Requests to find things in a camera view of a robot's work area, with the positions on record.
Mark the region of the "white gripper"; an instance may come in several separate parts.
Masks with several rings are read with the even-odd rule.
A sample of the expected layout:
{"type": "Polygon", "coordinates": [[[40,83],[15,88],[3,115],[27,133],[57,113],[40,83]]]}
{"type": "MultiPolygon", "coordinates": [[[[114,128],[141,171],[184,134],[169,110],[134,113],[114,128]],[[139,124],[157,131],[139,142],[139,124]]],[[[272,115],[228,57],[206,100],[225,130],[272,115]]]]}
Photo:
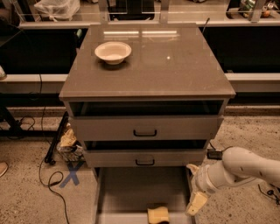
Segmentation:
{"type": "Polygon", "coordinates": [[[207,195],[218,192],[218,188],[210,180],[208,171],[210,165],[198,167],[195,164],[188,164],[186,166],[194,176],[194,183],[200,192],[192,192],[189,203],[186,206],[185,213],[190,216],[194,216],[208,200],[207,195]]]}

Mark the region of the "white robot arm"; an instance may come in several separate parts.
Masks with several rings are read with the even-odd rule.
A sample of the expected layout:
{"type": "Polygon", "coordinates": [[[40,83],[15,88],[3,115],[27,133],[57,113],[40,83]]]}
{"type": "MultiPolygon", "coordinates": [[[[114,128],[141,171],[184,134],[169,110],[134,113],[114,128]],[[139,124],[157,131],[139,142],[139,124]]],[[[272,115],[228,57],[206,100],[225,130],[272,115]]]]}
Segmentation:
{"type": "Polygon", "coordinates": [[[280,187],[280,161],[261,157],[254,152],[229,147],[214,164],[186,166],[193,175],[195,188],[185,213],[194,216],[212,194],[225,187],[251,186],[262,181],[280,187]]]}

